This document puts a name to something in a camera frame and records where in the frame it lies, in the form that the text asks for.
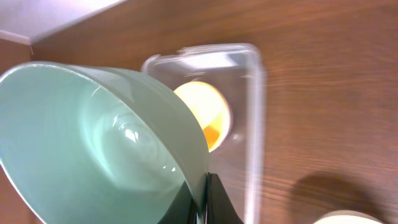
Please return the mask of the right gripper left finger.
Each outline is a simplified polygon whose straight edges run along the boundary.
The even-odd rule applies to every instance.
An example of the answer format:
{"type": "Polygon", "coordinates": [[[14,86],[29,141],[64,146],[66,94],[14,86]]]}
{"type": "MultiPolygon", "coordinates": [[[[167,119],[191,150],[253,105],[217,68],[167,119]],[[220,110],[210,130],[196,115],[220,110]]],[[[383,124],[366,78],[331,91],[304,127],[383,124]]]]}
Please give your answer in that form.
{"type": "Polygon", "coordinates": [[[190,189],[184,182],[158,224],[196,224],[197,211],[190,189]]]}

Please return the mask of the mint green bowl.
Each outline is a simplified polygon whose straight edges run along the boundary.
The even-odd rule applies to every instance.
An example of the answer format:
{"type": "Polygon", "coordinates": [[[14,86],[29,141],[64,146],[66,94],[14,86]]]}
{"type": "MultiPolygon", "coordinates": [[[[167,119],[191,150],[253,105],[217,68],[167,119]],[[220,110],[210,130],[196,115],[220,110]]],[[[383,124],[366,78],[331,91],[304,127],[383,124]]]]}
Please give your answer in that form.
{"type": "Polygon", "coordinates": [[[1,167],[44,223],[158,223],[209,153],[187,105],[133,70],[29,62],[1,76],[1,167]]]}

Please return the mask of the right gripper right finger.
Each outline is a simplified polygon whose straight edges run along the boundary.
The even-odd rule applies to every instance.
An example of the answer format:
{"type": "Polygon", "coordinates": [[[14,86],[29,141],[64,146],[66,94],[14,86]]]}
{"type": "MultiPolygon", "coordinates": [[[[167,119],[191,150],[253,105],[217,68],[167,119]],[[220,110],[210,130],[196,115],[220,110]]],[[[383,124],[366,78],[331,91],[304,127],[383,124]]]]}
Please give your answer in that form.
{"type": "Polygon", "coordinates": [[[208,174],[206,204],[207,224],[243,224],[217,174],[208,174]]]}

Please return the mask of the white bowl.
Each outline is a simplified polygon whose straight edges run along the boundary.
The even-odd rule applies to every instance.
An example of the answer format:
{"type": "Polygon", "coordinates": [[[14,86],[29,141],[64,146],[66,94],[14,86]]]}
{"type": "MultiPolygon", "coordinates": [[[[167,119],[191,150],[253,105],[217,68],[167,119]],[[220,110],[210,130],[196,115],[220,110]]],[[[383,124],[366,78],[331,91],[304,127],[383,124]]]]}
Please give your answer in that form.
{"type": "Polygon", "coordinates": [[[325,214],[313,224],[384,224],[384,222],[365,213],[338,210],[325,214]]]}

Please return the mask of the yellow bowl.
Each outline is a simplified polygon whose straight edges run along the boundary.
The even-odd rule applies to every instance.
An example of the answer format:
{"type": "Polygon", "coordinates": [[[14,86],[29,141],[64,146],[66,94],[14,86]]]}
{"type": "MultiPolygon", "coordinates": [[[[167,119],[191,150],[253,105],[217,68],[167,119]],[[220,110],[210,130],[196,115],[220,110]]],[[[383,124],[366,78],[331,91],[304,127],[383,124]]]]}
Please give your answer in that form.
{"type": "Polygon", "coordinates": [[[212,152],[220,147],[233,124],[233,114],[223,94],[213,85],[199,81],[184,83],[174,93],[197,119],[208,150],[212,152]]]}

